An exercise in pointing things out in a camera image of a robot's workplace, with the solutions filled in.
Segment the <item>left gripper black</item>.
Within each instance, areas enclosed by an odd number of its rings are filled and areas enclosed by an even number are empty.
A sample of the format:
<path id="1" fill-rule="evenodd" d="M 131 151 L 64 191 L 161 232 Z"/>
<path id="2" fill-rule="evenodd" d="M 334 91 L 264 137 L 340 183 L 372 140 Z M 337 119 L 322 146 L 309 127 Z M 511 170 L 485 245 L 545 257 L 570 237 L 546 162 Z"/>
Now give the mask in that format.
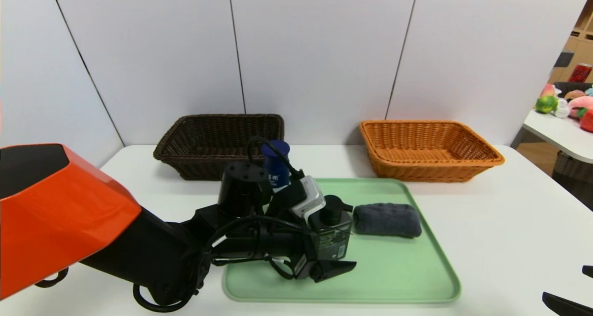
<path id="1" fill-rule="evenodd" d="M 316 284 L 347 272 L 355 261 L 319 260 L 314 249 L 317 234 L 307 226 L 263 223 L 258 227 L 258 259 L 287 280 L 310 277 Z"/>

